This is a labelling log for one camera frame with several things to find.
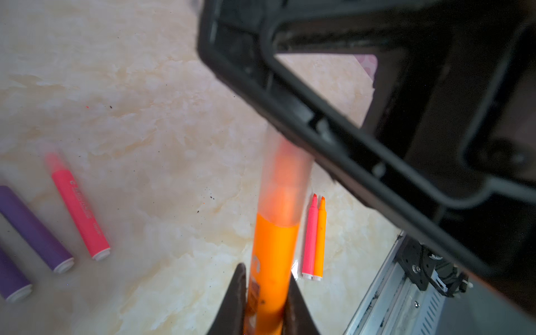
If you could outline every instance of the black machine arm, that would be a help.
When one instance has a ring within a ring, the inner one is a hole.
[[[217,77],[365,204],[536,315],[530,1],[207,0]],[[276,53],[374,54],[361,128]]]

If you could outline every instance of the translucent marker cap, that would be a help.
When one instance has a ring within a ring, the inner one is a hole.
[[[69,169],[57,144],[43,140],[38,143],[38,152],[43,157],[50,174]]]
[[[269,126],[258,213],[279,227],[300,222],[313,158]]]

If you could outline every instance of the cream marble countertop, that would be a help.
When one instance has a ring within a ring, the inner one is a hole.
[[[0,245],[34,284],[21,303],[0,300],[2,334],[205,334],[237,263],[249,266],[266,122],[198,59],[199,7],[0,4],[0,173],[76,259],[53,274],[0,218]],[[373,89],[353,56],[284,62],[362,122]],[[62,146],[107,259],[90,259],[42,138]],[[309,188],[327,199],[325,271],[299,285],[320,332],[342,333],[399,230],[318,166]]]

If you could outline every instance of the marker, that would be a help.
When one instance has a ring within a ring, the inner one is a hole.
[[[72,268],[75,259],[6,185],[0,184],[0,213],[55,273]]]
[[[315,270],[313,280],[322,280],[324,275],[324,249],[326,244],[326,199],[320,200],[320,209],[318,210],[318,225],[316,227],[316,251],[315,251]]]
[[[307,217],[307,232],[302,264],[302,276],[309,280],[312,279],[315,267],[316,226],[318,225],[318,208],[316,208],[316,203],[317,197],[315,194],[312,197],[309,216]]]
[[[32,283],[0,249],[0,295],[7,302],[17,302],[32,292]]]
[[[312,156],[274,128],[266,136],[245,308],[245,335],[280,335]]]
[[[59,150],[53,145],[45,143],[41,145],[41,151],[52,174],[52,180],[56,184],[56,188],[62,196],[87,250],[90,252],[90,256],[94,260],[106,258],[110,255],[110,245],[75,178],[62,160]]]

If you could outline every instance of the purple marker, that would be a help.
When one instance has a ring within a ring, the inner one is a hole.
[[[32,284],[13,261],[0,249],[0,295],[8,302],[17,302],[32,292]]]
[[[64,273],[75,259],[7,186],[0,185],[0,213],[55,273]]]

